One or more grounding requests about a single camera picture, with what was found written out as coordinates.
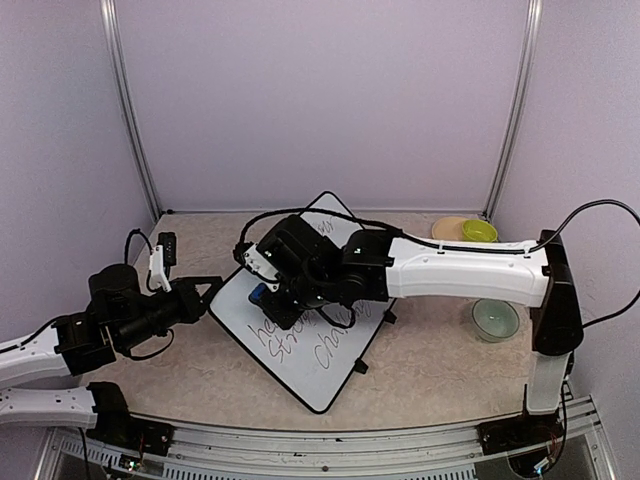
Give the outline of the blue whiteboard eraser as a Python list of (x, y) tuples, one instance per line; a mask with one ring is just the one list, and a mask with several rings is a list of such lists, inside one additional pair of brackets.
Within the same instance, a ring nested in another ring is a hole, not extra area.
[(249, 294), (249, 301), (257, 306), (263, 302), (263, 298), (270, 292), (269, 287), (265, 283), (259, 283)]

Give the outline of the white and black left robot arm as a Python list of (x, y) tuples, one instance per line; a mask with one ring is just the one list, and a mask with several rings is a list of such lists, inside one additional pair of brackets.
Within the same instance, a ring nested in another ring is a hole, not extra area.
[(34, 333), (1, 345), (1, 422), (4, 425), (76, 427), (92, 438), (121, 445), (140, 434), (120, 387), (35, 390), (27, 383), (79, 377), (125, 357), (154, 337), (174, 339), (174, 326), (192, 325), (222, 287), (219, 276), (177, 278), (159, 291), (142, 293), (137, 271), (114, 264), (88, 280), (85, 310), (47, 321)]

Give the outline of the white whiteboard with black frame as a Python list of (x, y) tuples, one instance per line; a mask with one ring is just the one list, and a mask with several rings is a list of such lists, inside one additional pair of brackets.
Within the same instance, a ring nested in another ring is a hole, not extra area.
[(275, 380), (315, 414), (326, 413), (353, 372), (354, 361), (394, 305), (358, 301), (355, 325), (339, 329), (306, 311), (289, 330), (269, 320), (248, 296), (259, 279), (238, 269), (214, 297), (209, 312)]

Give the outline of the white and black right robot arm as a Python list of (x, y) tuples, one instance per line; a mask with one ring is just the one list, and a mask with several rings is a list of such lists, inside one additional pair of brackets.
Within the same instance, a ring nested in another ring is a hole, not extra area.
[(358, 301), (426, 296), (511, 302), (529, 308), (533, 326), (532, 372), (525, 411), (511, 433), (535, 442), (560, 405), (571, 353), (584, 339), (573, 276), (560, 234), (517, 243), (421, 239), (380, 221), (357, 219), (342, 246), (317, 231), (301, 209), (278, 211), (258, 242), (241, 236), (236, 262), (259, 278), (249, 296), (278, 326), (290, 328), (307, 310), (351, 308)]

